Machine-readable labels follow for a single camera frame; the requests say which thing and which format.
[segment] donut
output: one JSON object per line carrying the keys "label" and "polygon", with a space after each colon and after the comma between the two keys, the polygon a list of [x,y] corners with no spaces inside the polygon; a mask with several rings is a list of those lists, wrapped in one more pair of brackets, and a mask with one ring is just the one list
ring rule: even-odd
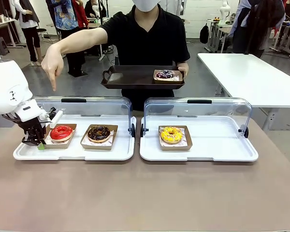
{"label": "donut", "polygon": [[106,126],[97,126],[91,128],[87,135],[90,141],[94,143],[103,143],[111,137],[111,132]]}
{"label": "donut", "polygon": [[73,129],[67,126],[58,126],[50,132],[52,141],[64,142],[71,138]]}
{"label": "donut", "polygon": [[160,133],[161,139],[168,144],[177,144],[183,138],[183,133],[176,127],[165,127]]}
{"label": "donut", "polygon": [[157,78],[170,79],[175,77],[175,73],[172,70],[161,70],[156,74]]}

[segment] shoe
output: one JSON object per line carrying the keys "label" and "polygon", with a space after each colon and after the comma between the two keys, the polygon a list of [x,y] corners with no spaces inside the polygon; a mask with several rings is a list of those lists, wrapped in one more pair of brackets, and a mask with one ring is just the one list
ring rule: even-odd
{"label": "shoe", "polygon": [[31,66],[34,66],[34,67],[40,67],[41,64],[37,61],[37,62],[31,62],[30,63]]}
{"label": "shoe", "polygon": [[68,74],[72,75],[73,77],[80,77],[80,76],[85,76],[88,75],[88,73],[81,71],[81,73],[70,73],[68,72]]}

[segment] brown paper box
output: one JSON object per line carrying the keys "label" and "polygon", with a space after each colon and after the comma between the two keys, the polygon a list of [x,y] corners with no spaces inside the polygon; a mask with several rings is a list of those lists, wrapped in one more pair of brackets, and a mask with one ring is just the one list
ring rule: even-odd
{"label": "brown paper box", "polygon": [[[69,139],[69,142],[67,144],[44,144],[44,148],[45,149],[67,149],[73,139],[73,136],[75,134],[75,130],[76,130],[76,124],[57,124],[55,126],[67,126],[67,127],[71,127],[73,129],[73,133],[72,133],[72,137]],[[49,126],[46,127],[46,136],[45,138],[48,136],[48,134],[50,133],[50,131],[52,130],[52,128],[50,128]]]}
{"label": "brown paper box", "polygon": [[177,128],[184,128],[185,129],[185,136],[187,140],[187,146],[162,146],[160,144],[161,150],[162,151],[189,151],[190,148],[192,147],[192,140],[191,136],[189,133],[189,130],[187,126],[158,126],[158,133],[159,133],[159,138],[160,138],[160,129],[164,127],[177,127]]}
{"label": "brown paper box", "polygon": [[[92,146],[92,145],[84,145],[82,144],[82,141],[83,139],[85,138],[85,136],[87,135],[88,131],[93,128],[93,127],[97,127],[97,126],[106,126],[108,129],[110,129],[110,131],[114,131],[114,134],[113,134],[113,141],[112,141],[112,145],[111,146]],[[84,149],[95,149],[95,150],[107,150],[107,151],[110,151],[112,150],[112,147],[114,145],[114,140],[115,140],[115,137],[116,137],[116,133],[117,133],[117,129],[118,129],[118,126],[117,125],[101,125],[101,124],[91,124],[88,129],[86,130],[85,134],[83,135],[82,137],[82,140],[81,140],[81,145]]]}
{"label": "brown paper box", "polygon": [[179,81],[166,81],[166,80],[165,81],[161,81],[161,80],[156,80],[155,77],[156,77],[157,72],[159,72],[159,71],[161,71],[161,70],[155,70],[154,71],[154,83],[155,84],[181,84],[181,83],[183,83],[183,75],[182,75],[182,73],[179,70],[177,70],[177,71],[172,70],[175,73],[175,76],[179,76]]}

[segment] black tray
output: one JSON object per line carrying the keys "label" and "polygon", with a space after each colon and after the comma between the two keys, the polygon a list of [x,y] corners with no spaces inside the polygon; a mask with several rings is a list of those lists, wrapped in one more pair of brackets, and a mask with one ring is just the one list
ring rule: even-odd
{"label": "black tray", "polygon": [[176,66],[114,65],[102,74],[101,84],[108,89],[179,89],[181,84],[155,84],[155,70],[178,70]]}

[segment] purple donut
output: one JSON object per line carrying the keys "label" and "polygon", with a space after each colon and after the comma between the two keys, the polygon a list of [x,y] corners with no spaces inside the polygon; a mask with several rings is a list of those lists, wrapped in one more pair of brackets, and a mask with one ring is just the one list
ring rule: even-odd
{"label": "purple donut", "polygon": [[157,72],[156,77],[161,79],[170,79],[175,77],[175,73],[172,70],[161,70]]}

